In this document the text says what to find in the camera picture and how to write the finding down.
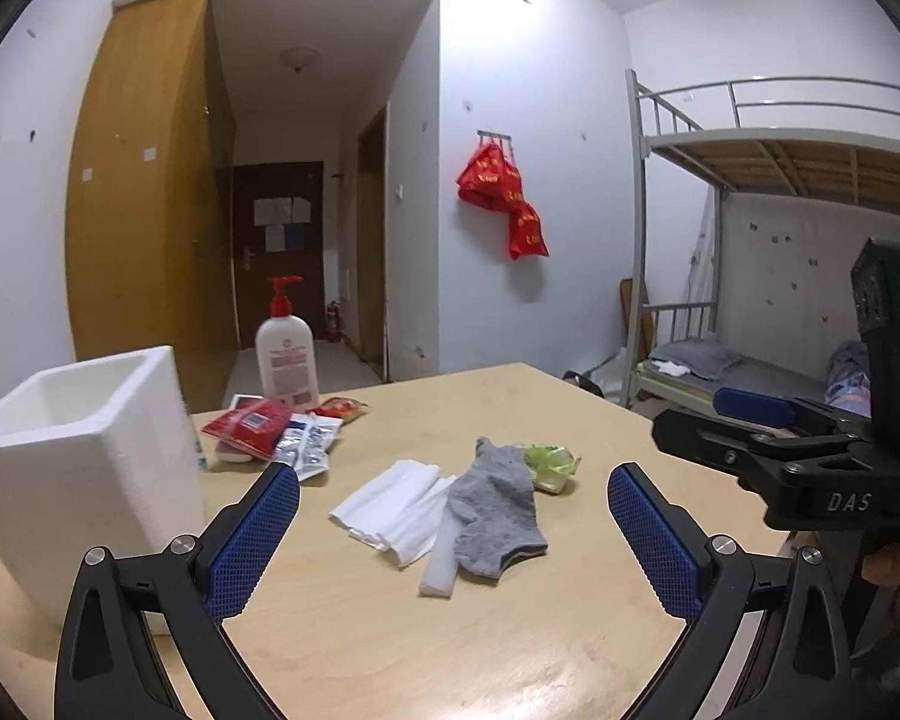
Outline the person right hand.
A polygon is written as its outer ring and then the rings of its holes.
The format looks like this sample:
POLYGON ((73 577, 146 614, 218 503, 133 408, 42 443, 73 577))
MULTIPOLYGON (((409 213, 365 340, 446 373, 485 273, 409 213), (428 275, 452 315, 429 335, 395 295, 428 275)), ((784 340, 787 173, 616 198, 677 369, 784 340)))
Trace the person right hand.
POLYGON ((900 585, 900 542, 888 544, 866 556, 862 564, 862 577, 877 587, 900 585))

